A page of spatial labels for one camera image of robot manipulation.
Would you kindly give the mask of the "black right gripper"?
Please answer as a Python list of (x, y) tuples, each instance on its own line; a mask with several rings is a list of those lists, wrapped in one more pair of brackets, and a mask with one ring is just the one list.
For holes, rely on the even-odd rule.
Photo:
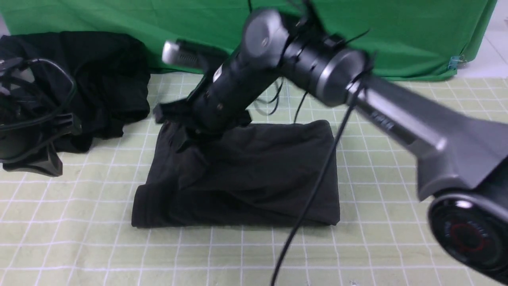
[(153, 113), (156, 123), (171, 122), (170, 147), (181, 153), (201, 143), (201, 133), (219, 135), (248, 125), (252, 121), (247, 111), (251, 103), (252, 97), (244, 95), (201, 95), (192, 100), (158, 103)]

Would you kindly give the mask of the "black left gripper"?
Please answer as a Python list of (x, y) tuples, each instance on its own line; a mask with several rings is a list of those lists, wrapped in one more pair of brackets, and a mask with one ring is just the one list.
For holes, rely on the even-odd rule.
[(81, 132), (74, 114), (62, 114), (49, 121), (14, 128), (27, 118), (17, 113), (1, 114), (1, 164), (6, 172), (29, 172), (46, 177), (62, 175), (62, 161), (53, 142), (63, 135)]

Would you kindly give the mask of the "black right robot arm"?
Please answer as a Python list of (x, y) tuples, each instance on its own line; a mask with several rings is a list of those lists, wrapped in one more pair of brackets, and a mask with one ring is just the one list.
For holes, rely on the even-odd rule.
[(310, 1), (299, 17), (272, 8), (250, 13), (241, 42), (221, 65), (218, 49), (178, 40), (164, 44), (169, 65), (205, 75), (187, 99), (158, 104), (157, 123), (183, 127), (184, 147), (219, 138), (245, 123), (247, 107), (278, 78), (328, 107), (346, 104), (319, 178), (278, 258), (271, 284), (314, 202), (353, 110), (417, 158), (419, 200), (439, 245), (461, 264), (507, 284), (507, 125), (465, 116), (373, 75), (374, 55), (329, 34)]

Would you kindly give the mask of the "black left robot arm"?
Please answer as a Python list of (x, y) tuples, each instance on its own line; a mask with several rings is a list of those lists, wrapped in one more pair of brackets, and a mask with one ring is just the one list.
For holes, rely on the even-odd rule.
[[(56, 103), (36, 85), (31, 68), (38, 64), (51, 65), (69, 81), (62, 103)], [(74, 78), (52, 60), (1, 60), (1, 165), (6, 172), (62, 175), (54, 141), (82, 132), (78, 116), (67, 112), (76, 89)]]

